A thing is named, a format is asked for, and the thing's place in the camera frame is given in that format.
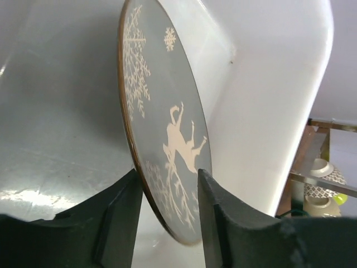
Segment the patterned bowl in rack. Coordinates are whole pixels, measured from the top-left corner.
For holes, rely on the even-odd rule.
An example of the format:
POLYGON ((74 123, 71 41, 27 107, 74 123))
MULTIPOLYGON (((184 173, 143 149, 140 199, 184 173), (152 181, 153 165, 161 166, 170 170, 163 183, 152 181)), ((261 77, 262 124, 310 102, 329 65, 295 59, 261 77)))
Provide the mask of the patterned bowl in rack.
MULTIPOLYGON (((330 162, 321 158, 314 160, 310 175, 335 183, 346 184, 341 171, 330 162)), ((339 193, 320 186, 305 184, 304 195, 313 198, 332 198, 339 195, 339 193)))

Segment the grey reindeer plate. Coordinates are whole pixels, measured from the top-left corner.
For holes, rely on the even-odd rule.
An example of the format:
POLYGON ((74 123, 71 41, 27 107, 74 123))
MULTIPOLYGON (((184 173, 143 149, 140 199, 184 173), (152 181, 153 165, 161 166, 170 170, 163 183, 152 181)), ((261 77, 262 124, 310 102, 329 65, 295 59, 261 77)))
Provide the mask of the grey reindeer plate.
POLYGON ((183 245, 201 242, 197 174, 212 170, 208 129, 185 49, 159 1, 125 1, 118 88, 135 170, 157 219, 183 245))

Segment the white plastic bin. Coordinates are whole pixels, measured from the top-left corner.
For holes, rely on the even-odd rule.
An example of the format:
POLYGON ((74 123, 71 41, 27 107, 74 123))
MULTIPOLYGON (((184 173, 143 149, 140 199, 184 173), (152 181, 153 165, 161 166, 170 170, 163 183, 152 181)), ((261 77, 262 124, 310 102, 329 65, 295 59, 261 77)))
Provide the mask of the white plastic bin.
MULTIPOLYGON (((275 215, 331 55, 330 1, 161 1, 206 118, 213 176, 275 215)), ((53 220, 134 168, 117 78, 123 1, 1 2, 1 215, 53 220)), ((131 267, 204 267, 144 194, 131 267)))

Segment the cream bowl in rack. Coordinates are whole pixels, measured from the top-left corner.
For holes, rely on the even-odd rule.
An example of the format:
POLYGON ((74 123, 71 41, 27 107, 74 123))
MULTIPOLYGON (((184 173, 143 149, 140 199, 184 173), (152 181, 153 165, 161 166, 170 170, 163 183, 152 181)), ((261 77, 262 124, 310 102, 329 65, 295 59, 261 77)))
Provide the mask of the cream bowl in rack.
POLYGON ((311 217, 341 217, 339 205, 333 198, 314 198, 305 195, 303 210, 311 217))

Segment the dark green mug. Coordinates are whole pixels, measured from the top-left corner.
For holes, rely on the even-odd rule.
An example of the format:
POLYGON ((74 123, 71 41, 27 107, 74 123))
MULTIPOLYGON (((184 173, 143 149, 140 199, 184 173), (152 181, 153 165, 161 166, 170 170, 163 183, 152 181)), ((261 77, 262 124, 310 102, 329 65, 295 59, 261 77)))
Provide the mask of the dark green mug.
POLYGON ((284 218, 284 217, 309 217, 309 213, 304 211, 304 210, 300 210, 300 209, 291 209, 287 212, 284 212, 280 215, 276 215, 275 217, 278 219, 284 218))

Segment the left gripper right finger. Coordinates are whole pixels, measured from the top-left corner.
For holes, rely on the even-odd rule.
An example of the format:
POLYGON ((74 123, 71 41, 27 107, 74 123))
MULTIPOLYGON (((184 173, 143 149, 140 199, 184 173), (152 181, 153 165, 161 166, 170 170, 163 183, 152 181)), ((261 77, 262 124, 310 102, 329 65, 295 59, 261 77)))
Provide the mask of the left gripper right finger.
POLYGON ((198 171, 206 267, 356 267, 356 218, 278 219, 198 171))

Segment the lime green bowl in rack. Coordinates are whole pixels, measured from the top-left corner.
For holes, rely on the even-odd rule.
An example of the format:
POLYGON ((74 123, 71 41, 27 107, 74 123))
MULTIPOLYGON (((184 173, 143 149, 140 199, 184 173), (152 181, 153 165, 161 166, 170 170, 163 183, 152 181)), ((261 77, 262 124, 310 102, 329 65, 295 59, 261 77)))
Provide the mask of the lime green bowl in rack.
POLYGON ((340 193, 334 196, 333 199, 338 205, 343 205, 348 200, 348 196, 346 194, 340 193))

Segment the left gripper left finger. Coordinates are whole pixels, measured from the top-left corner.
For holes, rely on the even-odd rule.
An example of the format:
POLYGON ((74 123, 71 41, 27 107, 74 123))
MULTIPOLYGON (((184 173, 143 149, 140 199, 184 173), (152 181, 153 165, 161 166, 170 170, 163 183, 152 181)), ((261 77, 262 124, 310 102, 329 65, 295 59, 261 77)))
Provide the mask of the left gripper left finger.
POLYGON ((1 215, 1 267, 131 267, 142 193, 131 170, 53 220, 1 215))

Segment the metal dish rack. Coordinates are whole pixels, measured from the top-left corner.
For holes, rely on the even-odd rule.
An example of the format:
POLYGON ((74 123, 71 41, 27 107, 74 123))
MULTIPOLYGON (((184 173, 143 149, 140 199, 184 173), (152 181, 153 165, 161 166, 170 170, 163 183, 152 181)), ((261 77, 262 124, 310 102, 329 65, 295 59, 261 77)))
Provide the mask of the metal dish rack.
POLYGON ((356 126, 309 119, 288 176, 276 215, 291 209, 303 210, 304 186, 311 184, 356 198, 356 187, 310 175, 315 159, 330 162, 330 131, 356 132, 356 126))

